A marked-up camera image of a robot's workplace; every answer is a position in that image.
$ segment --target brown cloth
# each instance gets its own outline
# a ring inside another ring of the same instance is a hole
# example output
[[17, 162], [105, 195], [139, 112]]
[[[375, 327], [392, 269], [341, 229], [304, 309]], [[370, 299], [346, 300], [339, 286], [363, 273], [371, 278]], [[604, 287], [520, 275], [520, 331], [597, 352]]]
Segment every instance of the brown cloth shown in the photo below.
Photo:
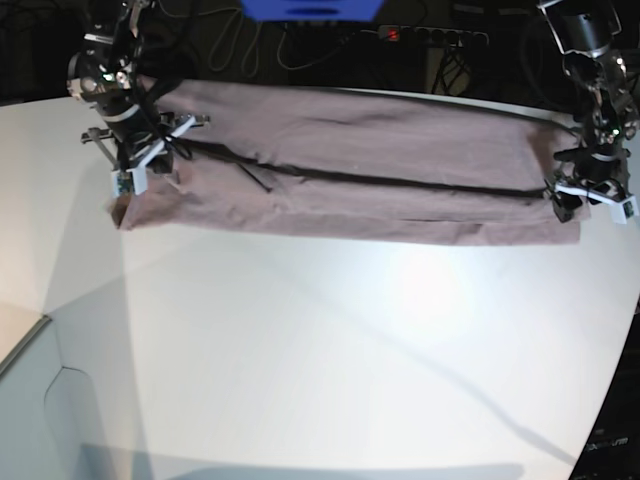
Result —
[[[125, 230], [183, 223], [442, 245], [579, 239], [579, 222], [560, 224], [540, 195], [553, 152], [577, 145], [550, 122], [386, 95], [204, 81], [183, 82], [158, 105], [209, 115], [186, 138], [216, 145], [194, 150], [191, 161], [176, 157], [173, 175], [149, 172], [149, 190], [114, 210]], [[238, 161], [248, 163], [227, 163]]]

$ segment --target blue box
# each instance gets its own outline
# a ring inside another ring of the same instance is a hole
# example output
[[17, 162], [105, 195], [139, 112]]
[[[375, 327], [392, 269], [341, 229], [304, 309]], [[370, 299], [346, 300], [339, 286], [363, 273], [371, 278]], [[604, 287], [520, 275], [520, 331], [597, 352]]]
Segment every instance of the blue box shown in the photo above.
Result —
[[346, 20], [370, 22], [384, 0], [242, 0], [258, 22]]

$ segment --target table surface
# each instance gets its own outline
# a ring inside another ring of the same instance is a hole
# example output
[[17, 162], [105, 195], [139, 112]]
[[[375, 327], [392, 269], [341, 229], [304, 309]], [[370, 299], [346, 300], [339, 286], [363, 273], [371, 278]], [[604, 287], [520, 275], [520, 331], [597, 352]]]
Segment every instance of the table surface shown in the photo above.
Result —
[[94, 112], [0, 121], [0, 302], [54, 319], [122, 478], [568, 478], [640, 292], [637, 225], [593, 208], [578, 245], [510, 248], [121, 234], [78, 141]]

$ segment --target black wire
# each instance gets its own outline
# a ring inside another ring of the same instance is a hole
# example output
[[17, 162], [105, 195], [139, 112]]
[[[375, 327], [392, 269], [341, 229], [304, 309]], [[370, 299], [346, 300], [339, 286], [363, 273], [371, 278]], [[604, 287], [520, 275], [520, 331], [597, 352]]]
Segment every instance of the black wire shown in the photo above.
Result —
[[538, 27], [538, 25], [545, 22], [544, 17], [533, 17], [531, 20], [527, 22], [525, 25], [522, 34], [520, 35], [520, 48], [519, 48], [519, 56], [520, 56], [520, 65], [522, 67], [522, 72], [524, 73], [527, 82], [536, 93], [536, 95], [542, 100], [548, 107], [553, 108], [559, 111], [567, 111], [571, 110], [569, 105], [563, 105], [561, 103], [555, 102], [551, 100], [542, 90], [538, 83], [538, 79], [535, 77], [533, 71], [531, 70], [531, 65], [529, 64], [529, 58], [527, 56], [527, 44], [529, 42], [529, 37], [533, 33], [534, 29]]
[[0, 2], [0, 5], [9, 5], [10, 6], [10, 11], [4, 17], [0, 18], [0, 28], [6, 28], [5, 27], [5, 23], [10, 18], [16, 17], [16, 16], [21, 15], [23, 13], [27, 13], [27, 14], [31, 15], [31, 17], [33, 17], [33, 19], [36, 21], [36, 23], [38, 23], [41, 20], [41, 18], [37, 14], [37, 12], [42, 11], [42, 10], [53, 11], [53, 9], [51, 9], [51, 8], [44, 8], [44, 7], [28, 8], [28, 7], [23, 7], [21, 5], [16, 5], [15, 3], [11, 3], [11, 2]]
[[371, 63], [369, 62], [365, 62], [364, 66], [369, 72], [369, 74], [371, 75], [371, 78], [373, 79], [373, 81], [378, 84], [378, 87], [381, 90], [394, 90], [393, 86], [391, 85], [391, 82], [389, 82], [389, 79], [385, 75], [383, 75], [378, 69], [376, 69], [375, 66], [371, 65]]
[[[144, 44], [144, 35], [140, 34], [138, 35], [135, 51], [136, 52], [143, 51], [143, 44]], [[131, 96], [133, 99], [133, 103], [138, 105], [138, 107], [140, 108], [140, 113], [142, 114], [142, 118], [144, 119], [144, 121], [147, 123], [149, 127], [149, 133], [151, 133], [157, 140], [163, 140], [165, 147], [167, 148], [168, 151], [173, 151], [180, 157], [184, 158], [185, 160], [190, 160], [193, 157], [191, 150], [187, 146], [183, 145], [177, 138], [171, 135], [168, 135], [164, 132], [161, 132], [160, 129], [158, 128], [158, 125], [153, 121], [153, 115], [149, 111], [148, 96], [142, 93], [142, 91], [140, 90], [140, 86], [138, 85], [136, 60], [137, 59], [131, 62], [133, 66], [130, 74]]]
[[183, 44], [186, 43], [189, 39], [189, 34], [191, 33], [191, 30], [193, 30], [196, 20], [198, 19], [201, 4], [202, 0], [191, 0], [189, 16], [182, 25], [182, 30], [180, 31], [180, 34], [178, 35], [176, 40], [173, 42], [173, 45], [169, 47], [169, 52], [167, 53], [168, 59], [173, 58], [180, 51]]
[[449, 51], [445, 51], [442, 55], [442, 59], [440, 60], [440, 66], [438, 67], [438, 71], [436, 72], [436, 78], [433, 81], [433, 85], [431, 86], [431, 94], [435, 95], [436, 90], [438, 89], [438, 85], [440, 85], [441, 78], [444, 75], [444, 69], [449, 65]]
[[58, 0], [47, 0], [49, 3], [51, 3], [54, 7], [56, 7], [56, 10], [62, 10], [62, 6], [58, 3]]
[[427, 18], [429, 16], [429, 7], [427, 7], [427, 4], [425, 3], [424, 0], [415, 0], [416, 2], [418, 2], [421, 6], [422, 6], [422, 11], [423, 11], [423, 15], [422, 18], [420, 19], [420, 22], [418, 23], [418, 25], [420, 23], [422, 23], [422, 21]]
[[233, 153], [228, 147], [221, 144], [200, 142], [196, 140], [185, 140], [193, 150], [200, 151], [212, 159], [224, 163], [254, 167], [283, 175], [304, 177], [317, 180], [328, 180], [331, 182], [344, 182], [354, 185], [378, 185], [383, 187], [402, 187], [427, 189], [435, 191], [473, 193], [486, 195], [489, 197], [508, 197], [523, 199], [540, 199], [544, 197], [546, 188], [532, 190], [515, 190], [507, 188], [472, 187], [468, 185], [449, 185], [443, 183], [429, 183], [414, 179], [379, 177], [373, 175], [363, 175], [343, 171], [318, 170], [315, 168], [301, 167], [287, 163], [265, 163], [255, 158], [245, 158]]
[[[171, 24], [167, 20], [165, 20], [164, 18], [161, 18], [161, 17], [158, 17], [158, 16], [154, 16], [153, 18], [147, 17], [147, 20], [144, 23], [143, 27], [146, 29], [147, 27], [151, 27], [151, 26], [154, 26], [154, 25], [158, 25], [160, 27], [163, 27], [165, 30], [167, 30], [172, 35], [176, 35], [176, 33], [173, 30]], [[193, 54], [194, 60], [196, 61], [196, 63], [200, 64], [202, 62], [202, 58], [200, 56], [200, 52], [198, 52], [198, 49], [193, 44], [193, 42], [187, 42], [186, 46], [189, 48], [189, 50]], [[147, 58], [143, 58], [142, 59], [142, 63], [145, 66], [158, 66], [159, 64], [162, 64], [163, 62], [159, 62], [157, 58], [153, 57], [153, 54], [162, 53], [162, 56], [164, 58], [166, 58], [166, 54], [164, 53], [164, 51], [166, 49], [168, 49], [168, 48], [169, 48], [168, 45], [167, 46], [164, 46], [164, 45], [153, 45], [153, 46], [145, 48], [145, 51], [143, 52], [143, 56], [144, 57], [149, 57], [149, 58], [148, 59]]]
[[638, 82], [640, 82], [640, 73], [636, 73], [636, 77], [633, 79], [633, 87], [631, 87], [631, 94], [635, 93], [638, 88]]
[[[49, 9], [44, 9], [43, 8], [41, 10], [42, 11], [47, 11], [47, 12], [57, 12], [57, 10], [55, 10], [53, 8], [49, 8]], [[18, 28], [18, 29], [5, 28], [5, 30], [7, 32], [15, 33], [15, 34], [28, 32], [30, 30], [33, 30], [34, 28], [39, 27], [42, 24], [42, 22], [47, 21], [49, 18], [51, 18], [51, 17], [39, 18], [38, 21], [32, 23], [31, 25], [27, 25], [26, 27], [22, 27], [22, 28]]]
[[446, 84], [444, 85], [444, 93], [446, 95], [451, 95], [451, 88], [453, 88], [453, 86], [456, 84], [456, 82], [462, 76], [463, 73], [465, 73], [464, 68], [460, 67], [456, 75], [451, 80], [451, 82], [449, 82], [448, 85]]

